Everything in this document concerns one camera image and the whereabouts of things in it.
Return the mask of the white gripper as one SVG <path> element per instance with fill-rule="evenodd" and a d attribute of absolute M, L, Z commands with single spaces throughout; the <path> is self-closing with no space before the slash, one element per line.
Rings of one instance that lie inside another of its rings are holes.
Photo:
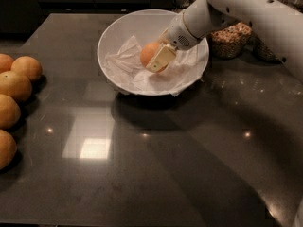
<path fill-rule="evenodd" d="M 202 16 L 181 11 L 160 34 L 159 43 L 145 45 L 145 68 L 153 73 L 163 71 L 176 58 L 175 49 L 189 50 L 202 39 Z"/>

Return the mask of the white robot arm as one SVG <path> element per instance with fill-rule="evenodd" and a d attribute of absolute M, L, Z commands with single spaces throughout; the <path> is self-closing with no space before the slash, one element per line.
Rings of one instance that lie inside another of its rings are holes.
<path fill-rule="evenodd" d="M 179 134 L 158 137 L 153 150 L 198 227 L 300 227 L 303 17 L 277 0 L 198 0 L 169 32 L 206 35 L 232 19 L 253 28 L 281 65 L 214 62 L 206 85 L 166 117 Z"/>

